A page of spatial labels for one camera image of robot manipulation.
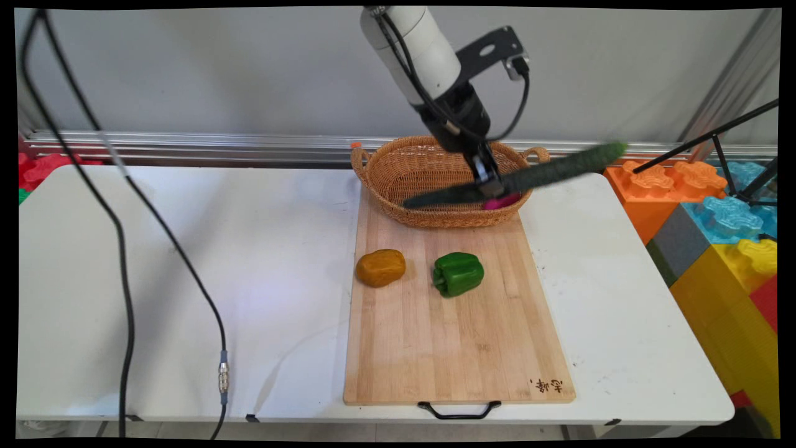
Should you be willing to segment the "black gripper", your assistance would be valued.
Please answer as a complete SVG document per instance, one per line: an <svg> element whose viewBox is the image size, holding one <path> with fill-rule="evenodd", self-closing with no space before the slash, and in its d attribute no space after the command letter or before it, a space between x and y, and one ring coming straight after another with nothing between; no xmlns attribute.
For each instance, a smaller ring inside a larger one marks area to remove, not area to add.
<svg viewBox="0 0 796 448"><path fill-rule="evenodd" d="M494 153L486 142L490 117L472 83L455 85L436 99L429 93L420 98L413 108L441 147L463 155L487 199L505 195Z"/></svg>

